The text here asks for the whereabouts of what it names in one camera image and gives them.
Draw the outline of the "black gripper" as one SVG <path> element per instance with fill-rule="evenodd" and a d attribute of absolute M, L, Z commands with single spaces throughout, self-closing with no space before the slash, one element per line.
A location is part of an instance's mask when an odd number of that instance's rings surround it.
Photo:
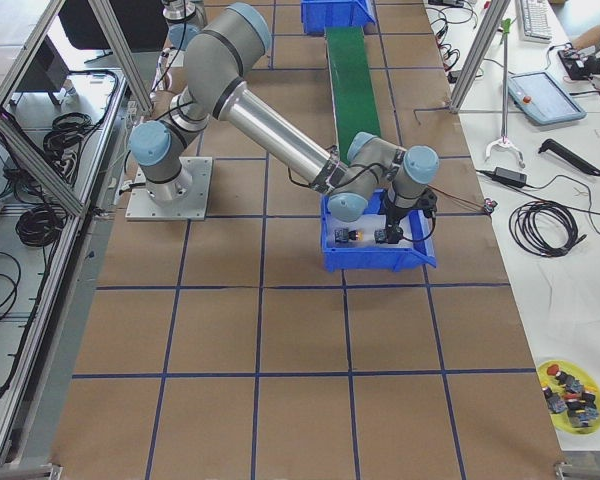
<path fill-rule="evenodd" d="M 422 210 L 424 216 L 432 220 L 430 234 L 435 230 L 437 196 L 430 187 L 425 187 L 418 196 L 412 198 L 400 195 L 394 190 L 387 190 L 384 192 L 382 205 L 385 215 L 384 229 L 387 231 L 388 244 L 395 245 L 404 239 L 404 231 L 400 226 L 400 222 L 414 210 Z"/>

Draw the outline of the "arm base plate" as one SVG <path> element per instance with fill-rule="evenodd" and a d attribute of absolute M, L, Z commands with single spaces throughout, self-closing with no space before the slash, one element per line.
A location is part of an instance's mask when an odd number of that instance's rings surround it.
<path fill-rule="evenodd" d="M 180 157 L 179 175 L 172 181 L 156 184 L 147 181 L 138 169 L 126 209 L 130 221 L 204 221 L 207 213 L 212 157 Z"/>

